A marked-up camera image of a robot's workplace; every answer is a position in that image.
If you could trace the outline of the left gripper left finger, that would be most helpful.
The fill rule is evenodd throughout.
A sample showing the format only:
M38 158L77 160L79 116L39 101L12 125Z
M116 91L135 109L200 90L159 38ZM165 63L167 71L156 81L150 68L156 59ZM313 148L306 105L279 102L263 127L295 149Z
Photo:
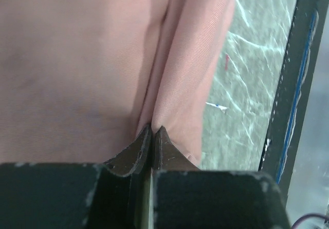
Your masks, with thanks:
M102 163L1 164L1 228L148 228L152 130Z

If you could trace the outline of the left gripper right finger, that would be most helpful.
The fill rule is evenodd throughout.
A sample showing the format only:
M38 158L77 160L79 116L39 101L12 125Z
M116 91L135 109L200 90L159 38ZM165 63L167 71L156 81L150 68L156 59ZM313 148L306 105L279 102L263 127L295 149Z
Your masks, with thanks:
M259 171L205 171L172 144L154 138L155 228L290 228L280 189Z

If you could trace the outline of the pink printed t shirt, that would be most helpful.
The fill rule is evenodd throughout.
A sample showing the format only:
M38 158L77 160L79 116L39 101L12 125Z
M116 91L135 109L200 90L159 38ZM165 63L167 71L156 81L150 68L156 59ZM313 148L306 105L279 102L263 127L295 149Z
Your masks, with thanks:
M235 0L1 0L1 161L105 162L151 124L194 165Z

